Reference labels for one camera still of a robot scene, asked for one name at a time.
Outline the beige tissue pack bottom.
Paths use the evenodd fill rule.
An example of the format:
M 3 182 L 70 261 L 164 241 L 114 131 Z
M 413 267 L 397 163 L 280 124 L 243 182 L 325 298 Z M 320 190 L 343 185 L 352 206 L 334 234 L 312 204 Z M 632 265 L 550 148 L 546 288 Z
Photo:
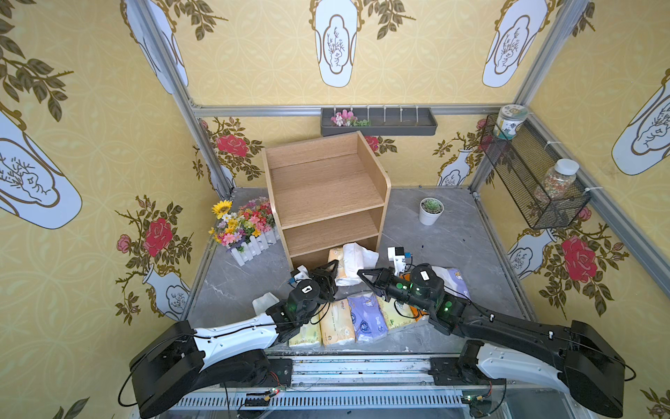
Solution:
M 338 261 L 336 285 L 356 286 L 362 282 L 358 270 L 373 269 L 379 260 L 379 253 L 356 243 L 345 244 L 329 251 L 328 261 L 332 260 Z

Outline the lavender tissue pack bottom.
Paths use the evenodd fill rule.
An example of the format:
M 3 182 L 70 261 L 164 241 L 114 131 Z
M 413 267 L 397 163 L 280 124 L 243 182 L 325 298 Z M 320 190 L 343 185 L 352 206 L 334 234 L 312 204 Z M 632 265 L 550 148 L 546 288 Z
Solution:
M 469 289 L 460 270 L 453 267 L 443 268 L 434 266 L 433 271 L 443 280 L 446 293 L 464 299 L 470 298 Z

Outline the pale yellow tissue pack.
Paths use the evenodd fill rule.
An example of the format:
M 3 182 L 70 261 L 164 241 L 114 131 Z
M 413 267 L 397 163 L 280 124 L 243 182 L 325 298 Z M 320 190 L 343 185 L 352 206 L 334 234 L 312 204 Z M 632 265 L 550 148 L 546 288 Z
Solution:
M 290 348 L 315 348 L 322 345 L 321 329 L 319 324 L 308 322 L 300 328 L 297 335 L 289 339 Z

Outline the beige orange tissue pack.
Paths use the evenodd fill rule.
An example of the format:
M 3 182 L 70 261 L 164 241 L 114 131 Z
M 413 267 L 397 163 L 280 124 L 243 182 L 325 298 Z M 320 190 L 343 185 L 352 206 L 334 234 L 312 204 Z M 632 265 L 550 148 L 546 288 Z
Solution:
M 355 342 L 352 312 L 347 299 L 331 303 L 319 325 L 322 343 L 326 347 Z

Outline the purple tissue pack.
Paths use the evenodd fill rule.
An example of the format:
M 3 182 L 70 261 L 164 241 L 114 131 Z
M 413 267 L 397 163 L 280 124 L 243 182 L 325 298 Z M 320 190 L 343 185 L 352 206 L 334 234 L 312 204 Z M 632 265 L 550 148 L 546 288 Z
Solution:
M 347 301 L 357 342 L 368 343 L 387 336 L 387 324 L 374 293 L 354 294 Z

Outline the yellow green tissue pack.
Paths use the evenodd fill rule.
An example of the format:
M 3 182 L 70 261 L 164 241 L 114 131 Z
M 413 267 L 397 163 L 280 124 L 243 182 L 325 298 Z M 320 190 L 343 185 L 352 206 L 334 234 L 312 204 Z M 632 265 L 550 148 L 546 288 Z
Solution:
M 416 313 L 409 305 L 398 303 L 394 299 L 386 301 L 382 297 L 377 300 L 389 333 L 416 323 Z

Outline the white green tissue pack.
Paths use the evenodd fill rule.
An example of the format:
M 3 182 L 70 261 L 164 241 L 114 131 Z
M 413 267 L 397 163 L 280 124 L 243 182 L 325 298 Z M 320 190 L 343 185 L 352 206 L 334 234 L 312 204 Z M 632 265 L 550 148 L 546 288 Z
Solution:
M 261 297 L 258 297 L 253 300 L 252 306 L 256 316 L 264 314 L 269 308 L 273 307 L 280 300 L 273 293 L 265 293 Z

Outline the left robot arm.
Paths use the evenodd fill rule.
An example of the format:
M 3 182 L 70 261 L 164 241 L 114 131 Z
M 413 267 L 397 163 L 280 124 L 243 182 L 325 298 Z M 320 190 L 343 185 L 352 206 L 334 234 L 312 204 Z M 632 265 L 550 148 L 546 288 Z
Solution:
M 157 417 L 197 389 L 254 381 L 268 367 L 265 349 L 291 340 L 334 300 L 337 270 L 334 259 L 308 271 L 287 299 L 247 321 L 218 328 L 174 323 L 129 363 L 140 416 Z

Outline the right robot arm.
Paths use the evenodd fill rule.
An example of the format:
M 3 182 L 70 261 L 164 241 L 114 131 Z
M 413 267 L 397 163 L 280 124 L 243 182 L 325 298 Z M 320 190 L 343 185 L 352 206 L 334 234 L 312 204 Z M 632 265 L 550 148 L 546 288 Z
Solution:
M 571 397 L 597 414 L 624 413 L 626 363 L 592 326 L 547 325 L 499 314 L 459 292 L 446 292 L 431 265 L 417 265 L 408 279 L 390 268 L 361 269 L 359 278 L 379 297 L 422 310 L 444 335 L 479 340 L 526 354 L 556 369 Z

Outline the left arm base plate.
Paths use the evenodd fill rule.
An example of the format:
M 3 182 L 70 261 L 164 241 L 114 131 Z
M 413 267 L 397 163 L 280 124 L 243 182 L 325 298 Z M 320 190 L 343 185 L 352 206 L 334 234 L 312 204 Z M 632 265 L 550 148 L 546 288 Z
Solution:
M 261 381 L 258 387 L 291 387 L 293 359 L 270 358 L 267 365 L 261 369 Z

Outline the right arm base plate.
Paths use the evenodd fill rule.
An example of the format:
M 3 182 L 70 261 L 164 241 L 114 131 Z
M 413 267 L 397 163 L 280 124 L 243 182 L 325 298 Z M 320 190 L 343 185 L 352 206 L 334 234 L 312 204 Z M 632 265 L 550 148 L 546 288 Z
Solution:
M 429 371 L 437 386 L 483 385 L 489 382 L 478 367 L 478 354 L 484 342 L 467 340 L 457 357 L 434 357 L 430 359 Z

